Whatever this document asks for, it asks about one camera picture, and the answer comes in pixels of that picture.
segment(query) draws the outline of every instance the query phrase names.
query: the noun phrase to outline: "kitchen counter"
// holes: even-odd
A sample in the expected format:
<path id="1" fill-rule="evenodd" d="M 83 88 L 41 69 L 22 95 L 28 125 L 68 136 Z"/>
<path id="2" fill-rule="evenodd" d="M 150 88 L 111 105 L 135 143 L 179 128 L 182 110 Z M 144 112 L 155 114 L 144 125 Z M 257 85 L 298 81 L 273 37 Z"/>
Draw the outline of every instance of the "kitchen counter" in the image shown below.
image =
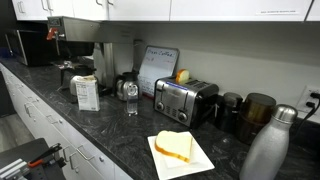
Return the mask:
<path id="1" fill-rule="evenodd" d="M 124 111 L 126 103 L 111 96 L 100 98 L 99 112 L 79 111 L 77 104 L 69 103 L 57 91 L 60 86 L 60 70 L 57 67 L 27 67 L 14 59 L 1 58 L 0 63 L 133 179 L 158 179 L 148 136 L 155 136 L 161 130 L 189 130 L 154 111 L 153 102 L 147 98 L 139 101 L 137 116 L 128 116 Z M 209 122 L 190 132 L 215 169 L 178 179 L 238 178 L 249 146 Z M 320 179 L 319 169 L 320 158 L 316 151 L 291 143 L 276 179 Z"/>

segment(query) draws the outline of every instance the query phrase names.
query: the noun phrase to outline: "backsplash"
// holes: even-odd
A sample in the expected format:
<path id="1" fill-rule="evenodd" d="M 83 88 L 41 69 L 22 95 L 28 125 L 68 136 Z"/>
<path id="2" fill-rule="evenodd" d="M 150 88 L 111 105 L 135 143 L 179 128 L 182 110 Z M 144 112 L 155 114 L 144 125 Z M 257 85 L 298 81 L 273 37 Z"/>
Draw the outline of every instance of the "backsplash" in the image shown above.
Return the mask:
<path id="1" fill-rule="evenodd" d="M 320 87 L 320 24 L 140 23 L 146 45 L 180 50 L 177 69 L 220 88 L 296 106 L 305 85 Z M 140 47 L 137 60 L 143 59 Z"/>

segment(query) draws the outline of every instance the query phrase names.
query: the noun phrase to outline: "silver toaster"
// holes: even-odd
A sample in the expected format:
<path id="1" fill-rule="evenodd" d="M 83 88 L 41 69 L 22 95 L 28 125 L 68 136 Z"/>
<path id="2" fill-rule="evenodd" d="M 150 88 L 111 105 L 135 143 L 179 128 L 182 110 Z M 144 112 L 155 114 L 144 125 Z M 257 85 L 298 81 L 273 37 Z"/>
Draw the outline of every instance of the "silver toaster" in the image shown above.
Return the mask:
<path id="1" fill-rule="evenodd" d="M 175 76 L 158 79 L 155 83 L 154 109 L 190 127 L 197 128 L 214 109 L 219 87 L 189 79 L 176 83 Z"/>

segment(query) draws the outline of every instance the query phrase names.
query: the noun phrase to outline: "electrical outlet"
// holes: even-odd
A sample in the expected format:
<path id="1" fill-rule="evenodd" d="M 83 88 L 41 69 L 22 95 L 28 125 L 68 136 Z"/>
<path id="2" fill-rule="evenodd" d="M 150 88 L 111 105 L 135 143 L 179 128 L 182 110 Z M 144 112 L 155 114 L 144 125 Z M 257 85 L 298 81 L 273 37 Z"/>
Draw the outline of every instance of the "electrical outlet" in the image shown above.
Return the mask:
<path id="1" fill-rule="evenodd" d="M 310 94 L 313 92 L 320 93 L 320 87 L 314 87 L 314 86 L 306 86 L 305 87 L 305 89 L 302 93 L 302 96 L 300 97 L 300 100 L 296 106 L 298 111 L 302 111 L 302 112 L 306 112 L 306 113 L 310 112 L 311 108 L 306 106 L 307 102 L 313 102 L 317 106 L 319 100 L 310 97 Z M 320 108 L 315 113 L 315 115 L 319 115 L 320 114 L 319 111 L 320 111 Z"/>

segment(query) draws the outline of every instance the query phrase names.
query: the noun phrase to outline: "yellow object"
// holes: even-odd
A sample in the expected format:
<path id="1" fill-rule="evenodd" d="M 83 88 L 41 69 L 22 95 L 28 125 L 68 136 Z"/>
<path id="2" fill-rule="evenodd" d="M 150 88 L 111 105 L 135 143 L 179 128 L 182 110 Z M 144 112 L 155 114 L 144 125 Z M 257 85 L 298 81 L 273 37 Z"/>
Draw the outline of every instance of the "yellow object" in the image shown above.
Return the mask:
<path id="1" fill-rule="evenodd" d="M 180 69 L 176 76 L 176 82 L 181 83 L 187 81 L 190 78 L 190 73 L 186 69 Z"/>
<path id="2" fill-rule="evenodd" d="M 155 149 L 160 153 L 190 162 L 190 152 L 193 137 L 173 131 L 161 131 L 155 142 Z"/>

